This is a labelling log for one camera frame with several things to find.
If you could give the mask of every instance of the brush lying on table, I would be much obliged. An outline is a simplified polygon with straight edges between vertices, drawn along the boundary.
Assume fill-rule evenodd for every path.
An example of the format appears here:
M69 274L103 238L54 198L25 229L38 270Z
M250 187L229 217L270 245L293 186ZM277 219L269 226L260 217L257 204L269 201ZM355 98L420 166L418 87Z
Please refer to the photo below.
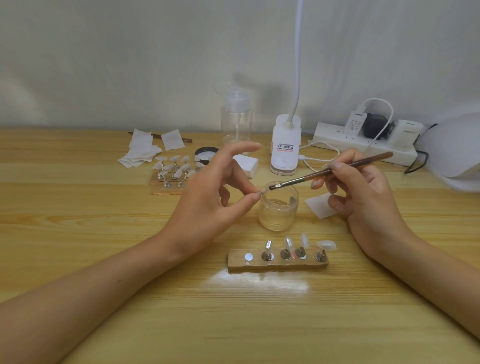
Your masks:
M366 157L364 159L359 159L359 160L356 160L354 162L350 162L350 163L346 163L346 164L348 164L349 166L358 168L358 167L365 166L367 164L373 163L373 162L378 161L378 160L390 158L392 156L393 156L392 152L385 152L385 153L382 153L382 154L377 154L376 156ZM332 169L327 168L327 169L321 170L320 172L315 172L315 173L312 173L312 174L308 174L304 177L295 178L294 180L290 180L290 181L277 183L277 184L268 186L268 188L270 190L276 190L277 188L282 188L282 187L285 187L285 186L291 186L293 184L297 184L297 183L301 183L301 182L305 182L305 181L311 181L311 180L314 180L315 178L318 178L318 177L329 176L330 174L333 174Z

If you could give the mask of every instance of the forearm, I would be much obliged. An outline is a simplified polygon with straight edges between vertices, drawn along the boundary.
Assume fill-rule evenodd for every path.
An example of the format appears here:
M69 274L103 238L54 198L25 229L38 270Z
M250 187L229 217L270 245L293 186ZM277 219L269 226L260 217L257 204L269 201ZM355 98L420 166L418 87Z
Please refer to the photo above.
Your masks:
M158 234L0 304L0 362L56 363L141 287L184 259Z
M480 339L480 270L414 235L379 262Z

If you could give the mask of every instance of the person's left hand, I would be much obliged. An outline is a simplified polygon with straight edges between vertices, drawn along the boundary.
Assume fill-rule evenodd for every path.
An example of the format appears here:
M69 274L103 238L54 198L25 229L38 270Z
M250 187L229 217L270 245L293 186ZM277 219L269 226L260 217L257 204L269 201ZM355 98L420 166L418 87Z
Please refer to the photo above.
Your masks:
M260 189L250 183L232 157L254 152L261 146L255 142L234 142L223 146L201 172L188 179L185 191L161 233L166 233L169 239L174 237L182 252L192 255L250 211L260 200ZM231 206L228 206L230 192L225 184L244 194Z

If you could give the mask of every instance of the person's right hand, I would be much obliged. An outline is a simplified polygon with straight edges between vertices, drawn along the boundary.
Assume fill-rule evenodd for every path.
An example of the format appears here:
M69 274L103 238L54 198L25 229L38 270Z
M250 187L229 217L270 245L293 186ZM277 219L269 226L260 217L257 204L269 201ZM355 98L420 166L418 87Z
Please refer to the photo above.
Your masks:
M402 219L388 180L374 165L358 169L345 163L365 158L357 149L349 149L330 162L333 174L312 182L312 189L326 184L331 194L340 187L346 197L336 194L328 204L345 217L362 250L378 260L384 249L404 241L412 231Z

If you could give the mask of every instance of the right arm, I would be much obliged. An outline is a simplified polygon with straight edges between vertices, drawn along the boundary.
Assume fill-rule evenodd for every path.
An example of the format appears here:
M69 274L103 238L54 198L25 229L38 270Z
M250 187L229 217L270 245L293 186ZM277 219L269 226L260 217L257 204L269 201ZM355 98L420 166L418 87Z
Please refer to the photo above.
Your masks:
M346 197L332 195L328 204L347 219L362 250L480 339L480 270L416 236L385 175L373 165L345 164L362 158L356 149L340 154L331 163L334 175L313 181L312 189L343 189Z

